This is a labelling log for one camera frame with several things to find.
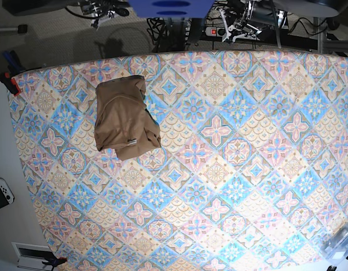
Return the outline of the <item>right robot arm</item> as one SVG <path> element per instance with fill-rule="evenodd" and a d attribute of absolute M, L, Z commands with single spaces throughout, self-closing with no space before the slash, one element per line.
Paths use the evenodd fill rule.
<path fill-rule="evenodd" d="M 69 7 L 79 7 L 81 13 L 78 14 L 69 9 Z M 90 26 L 98 29 L 102 23 L 105 23 L 118 16 L 129 16 L 130 4 L 125 1 L 79 1 L 70 4 L 64 9 L 71 15 L 85 20 L 90 20 Z"/>

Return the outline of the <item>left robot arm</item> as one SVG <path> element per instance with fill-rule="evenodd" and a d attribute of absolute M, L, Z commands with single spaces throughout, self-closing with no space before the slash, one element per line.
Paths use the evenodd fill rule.
<path fill-rule="evenodd" d="M 287 12 L 277 9 L 273 1 L 228 1 L 219 13 L 224 24 L 223 42 L 262 41 L 274 35 L 281 45 L 281 28 Z"/>

